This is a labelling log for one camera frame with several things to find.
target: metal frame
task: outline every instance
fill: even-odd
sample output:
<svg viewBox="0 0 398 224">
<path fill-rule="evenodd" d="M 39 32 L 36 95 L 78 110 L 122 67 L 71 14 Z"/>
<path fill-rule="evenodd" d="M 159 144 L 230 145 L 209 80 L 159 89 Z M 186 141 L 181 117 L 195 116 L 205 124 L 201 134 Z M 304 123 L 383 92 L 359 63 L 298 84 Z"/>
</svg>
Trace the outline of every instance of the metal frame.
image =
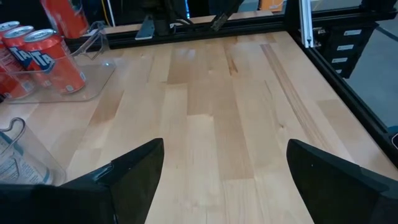
<svg viewBox="0 0 398 224">
<path fill-rule="evenodd" d="M 253 17 L 247 19 L 237 19 L 227 21 L 217 32 L 209 30 L 210 23 L 194 24 L 189 26 L 179 26 L 174 35 L 165 37 L 154 37 L 149 40 L 135 40 L 138 31 L 108 34 L 109 46 L 111 49 L 126 47 L 138 47 L 144 45 L 164 44 L 170 42 L 182 42 L 189 40 L 211 39 L 218 37 L 228 37 L 235 35 L 259 34 L 266 32 L 277 32 L 286 30 L 302 48 L 307 57 L 318 68 L 319 72 L 325 77 L 327 82 L 352 111 L 355 117 L 366 128 L 372 138 L 379 144 L 386 156 L 398 167 L 398 150 L 391 142 L 395 133 L 389 133 L 383 123 L 367 107 L 365 102 L 351 89 L 350 86 L 339 77 L 328 62 L 320 53 L 312 48 L 306 48 L 302 44 L 300 34 L 300 0 L 288 0 L 285 15 Z M 397 11 L 377 12 L 365 10 L 362 7 L 352 7 L 346 9 L 336 9 L 329 11 L 312 12 L 312 26 L 338 26 L 339 24 L 360 24 L 393 19 Z M 75 40 L 66 40 L 70 50 L 77 49 L 88 37 Z"/>
<path fill-rule="evenodd" d="M 301 42 L 305 48 L 313 47 L 312 12 L 310 0 L 299 0 Z"/>
</svg>

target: red can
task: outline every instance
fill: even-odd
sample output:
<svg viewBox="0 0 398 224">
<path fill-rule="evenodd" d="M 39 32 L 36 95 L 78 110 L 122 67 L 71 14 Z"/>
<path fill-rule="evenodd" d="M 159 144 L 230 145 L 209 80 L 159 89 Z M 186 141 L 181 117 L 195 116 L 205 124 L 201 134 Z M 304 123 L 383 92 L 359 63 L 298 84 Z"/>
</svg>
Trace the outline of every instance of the red can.
<svg viewBox="0 0 398 224">
<path fill-rule="evenodd" d="M 17 99 L 33 92 L 35 83 L 29 76 L 11 73 L 22 71 L 24 69 L 11 53 L 0 54 L 0 94 L 7 98 Z"/>
<path fill-rule="evenodd" d="M 33 31 L 34 28 L 32 26 L 17 27 L 6 32 L 2 38 L 3 43 L 26 70 L 34 70 L 32 68 L 32 57 L 24 48 L 24 37 Z M 50 79 L 44 73 L 37 72 L 33 76 L 42 87 L 51 85 Z"/>
<path fill-rule="evenodd" d="M 52 29 L 28 34 L 25 49 L 32 57 L 35 70 L 45 70 L 60 93 L 73 93 L 84 87 L 86 77 L 78 69 L 62 37 Z"/>
<path fill-rule="evenodd" d="M 9 30 L 19 27 L 19 22 L 18 21 L 11 21 L 11 22 L 5 22 L 0 24 L 0 40 L 2 36 Z"/>
<path fill-rule="evenodd" d="M 13 73 L 24 68 L 2 42 L 4 33 L 16 27 L 19 27 L 17 21 L 0 24 L 0 94 L 12 99 L 31 94 L 35 87 L 29 75 Z"/>
<path fill-rule="evenodd" d="M 80 0 L 40 0 L 40 2 L 53 28 L 65 38 L 76 39 L 87 32 L 88 22 Z"/>
</svg>

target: cable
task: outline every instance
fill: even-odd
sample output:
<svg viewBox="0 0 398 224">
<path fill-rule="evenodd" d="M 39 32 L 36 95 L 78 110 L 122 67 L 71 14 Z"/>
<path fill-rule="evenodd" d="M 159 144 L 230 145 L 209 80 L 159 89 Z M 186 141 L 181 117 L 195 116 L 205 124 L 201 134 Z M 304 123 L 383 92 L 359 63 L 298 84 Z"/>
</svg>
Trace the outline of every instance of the cable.
<svg viewBox="0 0 398 224">
<path fill-rule="evenodd" d="M 185 21 L 185 20 L 179 20 L 179 19 L 174 20 L 173 23 L 179 23 L 179 24 L 181 24 L 181 25 L 190 25 L 187 21 Z"/>
<path fill-rule="evenodd" d="M 182 16 L 179 12 L 177 12 L 176 10 L 174 10 L 175 15 L 177 15 L 177 17 L 179 19 L 184 20 L 185 22 L 189 23 L 190 25 L 193 25 L 193 22 L 190 19 L 187 19 L 186 17 Z"/>
<path fill-rule="evenodd" d="M 174 30 L 173 30 L 173 34 L 175 34 L 175 31 L 177 30 L 177 26 L 175 25 L 175 24 L 172 24 L 173 25 L 173 27 L 172 28 L 174 28 Z"/>
<path fill-rule="evenodd" d="M 101 0 L 101 3 L 102 3 L 102 10 L 104 11 L 104 15 L 105 15 L 105 21 L 108 24 L 108 26 L 110 26 L 111 24 L 109 23 L 108 16 L 106 15 L 104 0 Z"/>
</svg>

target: clear plastic tray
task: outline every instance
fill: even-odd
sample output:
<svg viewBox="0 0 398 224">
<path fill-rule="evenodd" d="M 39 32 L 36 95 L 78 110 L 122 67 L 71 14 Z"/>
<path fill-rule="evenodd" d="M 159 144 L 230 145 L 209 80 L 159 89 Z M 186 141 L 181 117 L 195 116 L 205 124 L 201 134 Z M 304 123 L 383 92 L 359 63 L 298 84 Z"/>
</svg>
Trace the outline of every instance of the clear plastic tray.
<svg viewBox="0 0 398 224">
<path fill-rule="evenodd" d="M 81 45 L 81 47 L 74 53 L 66 57 L 54 59 L 46 66 L 47 69 L 41 71 L 24 71 L 24 72 L 7 72 L 0 73 L 0 77 L 8 75 L 15 77 L 20 85 L 7 86 L 10 94 L 5 94 L 6 102 L 8 103 L 51 103 L 64 101 L 88 101 L 99 95 L 106 82 L 116 68 L 116 64 L 109 53 L 109 44 L 104 31 L 104 25 L 96 22 L 91 26 L 91 30 L 95 30 L 92 36 Z M 77 80 L 76 71 L 79 74 L 84 74 L 82 79 L 85 82 L 81 84 L 81 80 Z M 38 77 L 47 77 L 48 80 L 54 81 L 56 85 L 43 87 L 39 84 Z M 21 91 L 25 92 L 21 87 L 28 84 L 33 84 L 33 90 L 29 93 L 23 94 L 23 97 L 13 97 L 13 95 L 21 95 Z"/>
</svg>

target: wooden table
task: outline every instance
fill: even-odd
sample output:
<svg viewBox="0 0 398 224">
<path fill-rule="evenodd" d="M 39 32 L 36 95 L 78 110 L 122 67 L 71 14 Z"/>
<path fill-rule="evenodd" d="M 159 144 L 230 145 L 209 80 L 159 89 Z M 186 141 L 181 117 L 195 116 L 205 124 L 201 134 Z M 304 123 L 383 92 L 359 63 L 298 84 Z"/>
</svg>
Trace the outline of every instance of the wooden table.
<svg viewBox="0 0 398 224">
<path fill-rule="evenodd" d="M 99 97 L 1 104 L 0 124 L 26 119 L 68 180 L 164 138 L 147 223 L 312 223 L 287 167 L 291 138 L 398 180 L 286 32 L 113 54 L 118 68 Z"/>
</svg>

